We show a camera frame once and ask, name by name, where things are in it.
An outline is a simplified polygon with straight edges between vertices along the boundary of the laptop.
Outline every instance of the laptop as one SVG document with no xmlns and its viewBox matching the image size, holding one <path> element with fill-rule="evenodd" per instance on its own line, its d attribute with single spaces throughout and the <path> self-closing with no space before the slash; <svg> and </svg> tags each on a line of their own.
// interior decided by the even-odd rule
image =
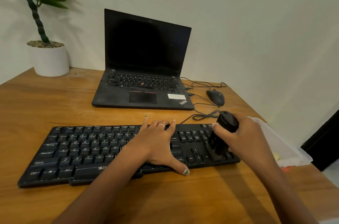
<svg viewBox="0 0 339 224">
<path fill-rule="evenodd" d="M 105 9 L 105 71 L 92 105 L 193 110 L 179 78 L 191 30 Z"/>
</svg>

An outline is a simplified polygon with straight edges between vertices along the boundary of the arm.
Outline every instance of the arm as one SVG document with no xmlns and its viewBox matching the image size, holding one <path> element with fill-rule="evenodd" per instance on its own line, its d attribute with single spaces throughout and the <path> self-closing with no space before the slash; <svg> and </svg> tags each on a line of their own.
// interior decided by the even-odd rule
<svg viewBox="0 0 339 224">
<path fill-rule="evenodd" d="M 229 150 L 242 159 L 265 186 L 282 224 L 318 223 L 292 190 L 277 165 L 258 123 L 238 116 L 239 128 L 230 133 L 219 124 L 213 124 L 214 132 L 228 145 Z"/>
<path fill-rule="evenodd" d="M 153 121 L 149 128 L 147 121 L 145 117 L 138 135 L 123 147 L 112 163 L 53 221 L 53 224 L 103 223 L 118 193 L 146 161 L 170 166 L 184 175 L 189 174 L 187 166 L 172 156 L 169 147 L 171 136 L 175 132 L 175 120 L 166 131 L 164 126 L 169 124 L 168 121 Z"/>
</svg>

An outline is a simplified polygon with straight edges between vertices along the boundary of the laptop screen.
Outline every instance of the laptop screen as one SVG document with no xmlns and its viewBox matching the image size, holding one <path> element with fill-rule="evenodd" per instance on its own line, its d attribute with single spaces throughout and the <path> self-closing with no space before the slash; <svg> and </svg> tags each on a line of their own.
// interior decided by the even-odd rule
<svg viewBox="0 0 339 224">
<path fill-rule="evenodd" d="M 191 28 L 105 9 L 109 69 L 180 76 Z"/>
</svg>

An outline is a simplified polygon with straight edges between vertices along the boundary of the paper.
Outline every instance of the paper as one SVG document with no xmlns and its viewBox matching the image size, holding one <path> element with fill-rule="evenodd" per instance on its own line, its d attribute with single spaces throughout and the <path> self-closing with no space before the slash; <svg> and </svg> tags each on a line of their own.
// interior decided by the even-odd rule
<svg viewBox="0 0 339 224">
<path fill-rule="evenodd" d="M 170 99 L 181 99 L 181 100 L 186 99 L 185 95 L 178 95 L 178 94 L 168 94 L 168 98 L 170 98 Z"/>
</svg>

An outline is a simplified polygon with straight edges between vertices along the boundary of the hand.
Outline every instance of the hand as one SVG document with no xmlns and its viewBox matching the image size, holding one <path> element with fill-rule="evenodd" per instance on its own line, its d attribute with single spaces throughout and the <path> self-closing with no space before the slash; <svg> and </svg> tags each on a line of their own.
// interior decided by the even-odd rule
<svg viewBox="0 0 339 224">
<path fill-rule="evenodd" d="M 146 161 L 156 165 L 166 165 L 180 174 L 188 175 L 189 168 L 173 157 L 170 150 L 170 140 L 175 132 L 175 120 L 164 130 L 169 121 L 153 121 L 147 128 L 148 118 L 145 116 L 139 133 L 126 145 L 146 151 Z"/>
<path fill-rule="evenodd" d="M 218 123 L 212 124 L 214 133 L 226 142 L 229 151 L 235 153 L 253 171 L 277 167 L 260 124 L 244 116 L 234 116 L 239 121 L 239 128 L 235 133 L 227 131 Z"/>
</svg>

